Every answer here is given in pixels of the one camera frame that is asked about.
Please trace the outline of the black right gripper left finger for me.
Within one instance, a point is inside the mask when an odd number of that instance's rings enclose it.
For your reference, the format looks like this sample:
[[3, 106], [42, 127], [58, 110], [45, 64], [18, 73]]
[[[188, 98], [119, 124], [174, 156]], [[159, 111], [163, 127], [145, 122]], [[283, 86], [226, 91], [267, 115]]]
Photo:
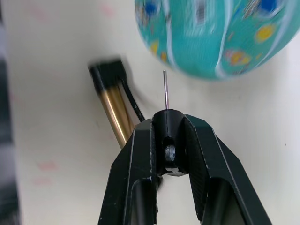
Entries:
[[154, 129], [148, 119], [135, 127], [111, 166], [98, 224], [155, 224], [157, 190]]

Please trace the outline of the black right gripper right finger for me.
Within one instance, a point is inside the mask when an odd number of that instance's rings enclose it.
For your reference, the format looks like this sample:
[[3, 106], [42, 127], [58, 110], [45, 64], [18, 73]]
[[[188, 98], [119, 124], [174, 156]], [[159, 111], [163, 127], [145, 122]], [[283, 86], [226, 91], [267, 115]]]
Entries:
[[204, 120], [185, 116], [189, 177], [203, 225], [270, 225], [240, 160]]

